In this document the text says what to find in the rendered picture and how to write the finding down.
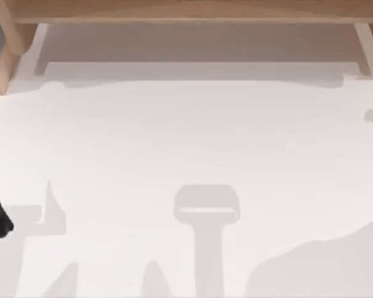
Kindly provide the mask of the wooden cupboard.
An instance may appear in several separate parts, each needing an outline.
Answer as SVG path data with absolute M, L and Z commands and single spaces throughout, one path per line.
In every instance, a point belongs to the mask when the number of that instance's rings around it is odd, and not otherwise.
M 0 0 L 0 26 L 23 55 L 39 24 L 233 22 L 368 24 L 373 0 Z

